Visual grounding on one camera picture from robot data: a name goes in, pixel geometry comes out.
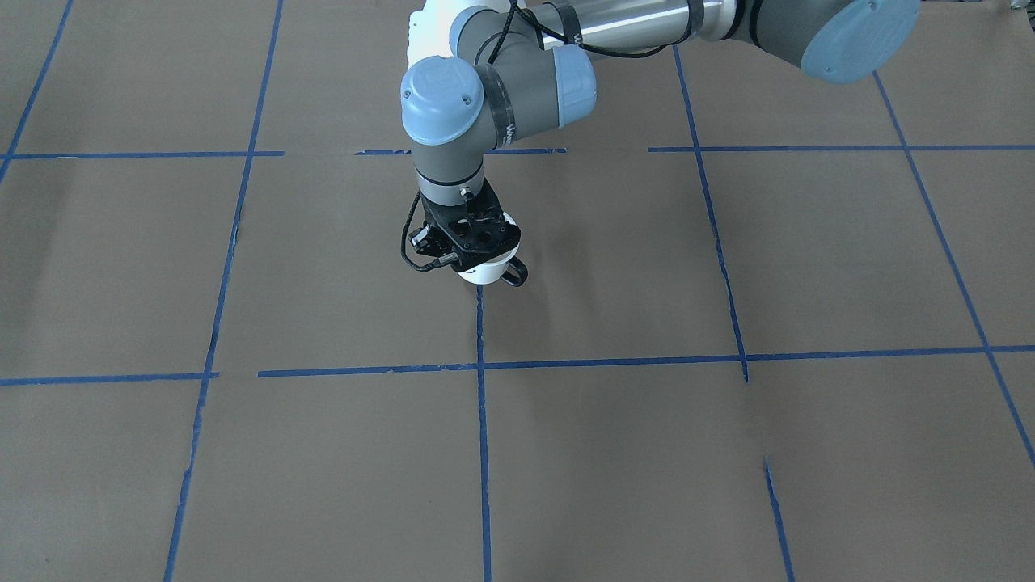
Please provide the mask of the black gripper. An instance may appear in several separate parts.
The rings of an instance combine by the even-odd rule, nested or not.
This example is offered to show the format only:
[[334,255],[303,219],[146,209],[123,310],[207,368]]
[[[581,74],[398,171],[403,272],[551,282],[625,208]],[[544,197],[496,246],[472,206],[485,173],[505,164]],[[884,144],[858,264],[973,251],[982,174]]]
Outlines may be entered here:
[[428,255],[465,272],[515,250],[521,239],[518,225],[505,219],[498,196],[485,181],[477,194],[459,205],[437,204],[420,197],[424,225],[419,229],[419,254]]

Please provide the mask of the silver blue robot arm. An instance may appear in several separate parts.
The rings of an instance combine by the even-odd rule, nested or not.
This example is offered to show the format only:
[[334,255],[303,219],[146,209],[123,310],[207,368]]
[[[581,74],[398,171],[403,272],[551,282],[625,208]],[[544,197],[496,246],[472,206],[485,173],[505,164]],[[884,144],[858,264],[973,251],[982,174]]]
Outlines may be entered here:
[[426,1],[409,14],[400,119],[417,181],[400,254],[477,285],[521,286],[522,236],[484,176],[487,151],[565,128],[598,101],[598,58],[643,59],[694,38],[738,40],[831,84],[901,48],[917,1]]

